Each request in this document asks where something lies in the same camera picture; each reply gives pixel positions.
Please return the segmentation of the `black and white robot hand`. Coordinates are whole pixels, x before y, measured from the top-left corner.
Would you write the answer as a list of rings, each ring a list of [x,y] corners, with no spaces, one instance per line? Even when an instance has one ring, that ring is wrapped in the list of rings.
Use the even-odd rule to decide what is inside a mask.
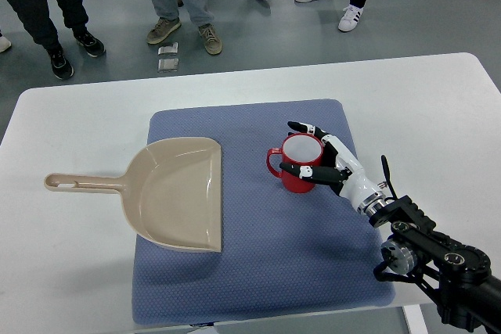
[[[282,162],[279,166],[283,171],[309,183],[328,185],[339,197],[348,199],[358,213],[368,217],[386,205],[382,188],[366,177],[364,167],[337,136],[312,124],[289,121],[287,125],[321,141],[323,157],[319,166]]]

